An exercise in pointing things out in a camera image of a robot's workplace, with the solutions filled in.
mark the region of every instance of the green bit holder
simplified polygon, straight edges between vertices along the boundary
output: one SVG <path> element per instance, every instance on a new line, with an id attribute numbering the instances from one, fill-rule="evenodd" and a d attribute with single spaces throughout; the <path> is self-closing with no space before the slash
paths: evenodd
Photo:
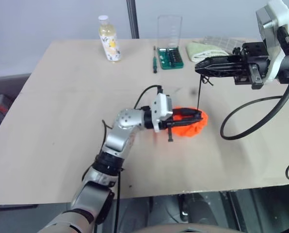
<path id="1" fill-rule="evenodd" d="M 181 69 L 183 61 L 178 47 L 158 48 L 160 66 L 162 69 Z"/>

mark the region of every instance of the orange cloth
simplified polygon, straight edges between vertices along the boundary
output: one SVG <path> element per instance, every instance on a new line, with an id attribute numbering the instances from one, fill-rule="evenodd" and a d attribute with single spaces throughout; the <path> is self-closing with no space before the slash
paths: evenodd
<path id="1" fill-rule="evenodd" d="M 207 125 L 208 122 L 208 115 L 202 111 L 202 120 L 199 122 L 196 122 L 192 125 L 187 125 L 187 126 L 176 126 L 172 128 L 172 132 L 178 136 L 186 136 L 186 137 L 193 137 L 200 133 L 202 129 Z M 180 115 L 173 116 L 174 120 L 181 120 L 183 117 Z"/>

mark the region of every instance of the bottle label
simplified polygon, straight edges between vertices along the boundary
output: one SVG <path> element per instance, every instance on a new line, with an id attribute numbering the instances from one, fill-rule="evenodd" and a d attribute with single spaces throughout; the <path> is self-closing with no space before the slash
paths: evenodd
<path id="1" fill-rule="evenodd" d="M 116 35 L 100 36 L 102 46 L 104 47 L 106 56 L 109 61 L 119 61 L 121 59 L 121 52 L 117 43 Z"/>

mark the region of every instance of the cable connector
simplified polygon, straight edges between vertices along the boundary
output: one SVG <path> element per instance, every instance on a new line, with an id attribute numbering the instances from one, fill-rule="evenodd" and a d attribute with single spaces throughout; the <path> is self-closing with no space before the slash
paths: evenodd
<path id="1" fill-rule="evenodd" d="M 161 85 L 158 85 L 158 86 L 157 86 L 157 89 L 158 89 L 158 93 L 163 93 L 163 89 L 162 89 L 162 86 L 161 86 Z"/>
<path id="2" fill-rule="evenodd" d="M 281 26 L 277 30 L 277 38 L 280 43 L 280 47 L 284 51 L 285 55 L 289 55 L 289 34 L 285 27 Z"/>

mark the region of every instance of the red object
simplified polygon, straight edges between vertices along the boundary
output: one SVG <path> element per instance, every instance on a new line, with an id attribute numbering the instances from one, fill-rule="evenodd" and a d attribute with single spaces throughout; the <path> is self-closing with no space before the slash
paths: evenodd
<path id="1" fill-rule="evenodd" d="M 191 125 L 187 125 L 187 126 L 176 126 L 172 128 L 172 132 L 178 136 L 182 136 L 182 137 L 193 137 L 199 133 L 201 133 L 202 129 L 207 125 L 208 122 L 208 115 L 199 109 L 199 111 L 202 112 L 202 120 L 199 122 L 196 122 L 194 124 Z M 181 120 L 184 117 L 181 115 L 175 115 L 173 116 L 174 120 Z"/>
<path id="2" fill-rule="evenodd" d="M 6 114 L 8 112 L 8 109 L 0 105 L 0 112 Z"/>

